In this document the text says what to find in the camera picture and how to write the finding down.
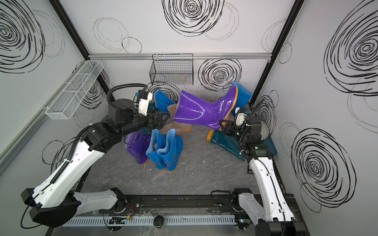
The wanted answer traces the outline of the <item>blue rain boot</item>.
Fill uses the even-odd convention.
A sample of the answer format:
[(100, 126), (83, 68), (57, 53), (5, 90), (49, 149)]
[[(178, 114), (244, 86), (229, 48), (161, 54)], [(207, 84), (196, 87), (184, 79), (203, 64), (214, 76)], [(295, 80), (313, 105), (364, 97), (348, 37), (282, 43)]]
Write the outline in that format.
[(165, 135), (162, 135), (160, 130), (154, 129), (151, 133), (150, 143), (146, 150), (146, 155), (153, 161), (159, 170), (164, 170), (166, 164), (158, 155), (157, 150), (165, 147)]
[(238, 97), (234, 108), (231, 110), (231, 114), (235, 116), (236, 108), (245, 107), (252, 98), (253, 93), (238, 82), (233, 82), (232, 85), (238, 88)]
[(184, 142), (182, 138), (177, 135), (175, 129), (170, 129), (166, 134), (165, 147), (157, 149), (157, 154), (166, 164), (167, 171), (174, 172), (177, 169), (183, 148)]
[(171, 100), (167, 95), (165, 95), (159, 89), (154, 92), (154, 101), (155, 101), (155, 107), (164, 113), (169, 112), (168, 107), (170, 105), (176, 104), (175, 101)]

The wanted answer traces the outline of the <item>purple rain boot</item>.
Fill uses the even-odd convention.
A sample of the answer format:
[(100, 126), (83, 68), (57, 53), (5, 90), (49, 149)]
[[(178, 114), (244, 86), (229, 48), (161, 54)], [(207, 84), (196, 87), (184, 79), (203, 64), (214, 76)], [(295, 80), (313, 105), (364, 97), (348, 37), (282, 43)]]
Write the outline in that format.
[(229, 91), (219, 100), (210, 102), (189, 92), (182, 91), (175, 109), (173, 121), (203, 125), (213, 130), (220, 129), (220, 121), (226, 120), (235, 107), (238, 88), (231, 86)]
[(126, 137), (125, 149), (136, 159), (139, 165), (145, 165), (148, 162), (149, 157), (146, 155), (146, 151), (149, 147), (150, 139), (151, 134), (145, 134), (142, 129)]

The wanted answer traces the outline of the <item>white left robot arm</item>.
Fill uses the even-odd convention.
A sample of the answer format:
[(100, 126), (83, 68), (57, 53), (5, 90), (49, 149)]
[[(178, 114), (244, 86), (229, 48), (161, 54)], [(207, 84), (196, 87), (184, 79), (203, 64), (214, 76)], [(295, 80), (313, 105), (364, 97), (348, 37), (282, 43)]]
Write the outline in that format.
[(75, 137), (68, 156), (39, 186), (25, 189), (21, 197), (31, 220), (38, 225), (59, 227), (73, 217), (95, 211), (123, 212), (125, 195), (114, 187), (95, 193), (74, 192), (72, 187), (111, 148), (142, 128), (162, 129), (168, 113), (148, 112), (153, 94), (141, 83), (118, 85), (107, 93), (108, 115), (83, 128)]

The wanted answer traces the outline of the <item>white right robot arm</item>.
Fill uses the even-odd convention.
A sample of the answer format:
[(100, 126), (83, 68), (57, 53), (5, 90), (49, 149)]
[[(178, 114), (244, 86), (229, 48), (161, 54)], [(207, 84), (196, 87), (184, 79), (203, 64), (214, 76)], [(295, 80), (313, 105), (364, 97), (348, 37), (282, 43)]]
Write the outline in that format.
[(233, 121), (220, 121), (223, 134), (237, 140), (239, 153), (252, 169), (262, 198), (260, 204), (254, 194), (240, 193), (238, 204), (253, 222), (257, 236), (304, 236), (306, 227), (295, 218), (279, 186), (273, 154), (262, 141), (262, 123), (256, 111), (238, 108)]

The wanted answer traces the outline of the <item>dark green rain boot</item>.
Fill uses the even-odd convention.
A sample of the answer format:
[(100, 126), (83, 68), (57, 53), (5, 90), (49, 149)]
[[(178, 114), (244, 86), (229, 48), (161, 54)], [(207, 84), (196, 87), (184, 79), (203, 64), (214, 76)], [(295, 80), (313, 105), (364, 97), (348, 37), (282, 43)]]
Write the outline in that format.
[(240, 154), (237, 140), (230, 136), (224, 135), (220, 130), (210, 130), (207, 136), (207, 141), (212, 144), (219, 145), (242, 161), (246, 160), (246, 158)]

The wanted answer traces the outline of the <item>beige rain boot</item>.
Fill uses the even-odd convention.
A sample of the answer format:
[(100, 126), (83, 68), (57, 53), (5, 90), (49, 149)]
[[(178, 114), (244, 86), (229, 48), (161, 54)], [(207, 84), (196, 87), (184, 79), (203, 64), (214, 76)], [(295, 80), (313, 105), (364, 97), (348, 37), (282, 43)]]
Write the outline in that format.
[(193, 126), (190, 124), (180, 123), (173, 120), (175, 116), (177, 104), (169, 105), (167, 107), (168, 112), (170, 113), (170, 118), (172, 119), (172, 122), (169, 124), (165, 124), (163, 129), (160, 130), (162, 135), (165, 135), (168, 133), (169, 130), (175, 129), (176, 134), (189, 132), (192, 130)]

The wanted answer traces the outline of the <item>grey round plate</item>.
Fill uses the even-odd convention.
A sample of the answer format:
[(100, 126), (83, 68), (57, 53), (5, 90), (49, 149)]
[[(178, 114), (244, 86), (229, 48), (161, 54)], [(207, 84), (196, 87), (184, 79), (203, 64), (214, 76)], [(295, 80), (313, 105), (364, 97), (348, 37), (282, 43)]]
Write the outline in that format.
[(269, 128), (268, 126), (264, 123), (264, 122), (261, 122), (261, 140), (265, 140), (269, 137), (269, 134), (270, 134), (270, 131), (269, 131)]

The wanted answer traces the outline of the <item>teal square tray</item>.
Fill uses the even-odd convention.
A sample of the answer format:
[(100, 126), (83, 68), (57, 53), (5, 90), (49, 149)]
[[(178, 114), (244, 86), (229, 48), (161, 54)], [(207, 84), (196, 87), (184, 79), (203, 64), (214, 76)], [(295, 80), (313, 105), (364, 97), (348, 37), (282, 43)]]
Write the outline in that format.
[(266, 144), (268, 146), (268, 149), (269, 151), (274, 155), (276, 156), (277, 155), (277, 149), (272, 141), (272, 138), (270, 136), (268, 136), (264, 141), (263, 141), (264, 144)]

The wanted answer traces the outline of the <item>black round knob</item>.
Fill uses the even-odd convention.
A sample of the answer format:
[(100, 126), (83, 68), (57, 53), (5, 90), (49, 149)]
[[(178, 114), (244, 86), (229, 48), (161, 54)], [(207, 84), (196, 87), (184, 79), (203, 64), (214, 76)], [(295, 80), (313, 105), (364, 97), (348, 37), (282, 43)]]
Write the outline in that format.
[(153, 226), (156, 228), (161, 228), (164, 225), (164, 217), (161, 215), (158, 215), (153, 220)]

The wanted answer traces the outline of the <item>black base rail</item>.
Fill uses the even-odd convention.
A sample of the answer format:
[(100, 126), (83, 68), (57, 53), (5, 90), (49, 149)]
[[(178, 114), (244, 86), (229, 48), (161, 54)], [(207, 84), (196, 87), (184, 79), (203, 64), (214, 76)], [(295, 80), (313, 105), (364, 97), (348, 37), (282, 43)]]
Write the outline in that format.
[(236, 188), (231, 192), (213, 191), (208, 195), (125, 195), (123, 202), (111, 209), (95, 209), (83, 213), (92, 215), (96, 213), (126, 215), (127, 213), (142, 213), (149, 209), (184, 209), (201, 208), (215, 210), (221, 213), (241, 213), (238, 196), (241, 193), (251, 193), (246, 188)]

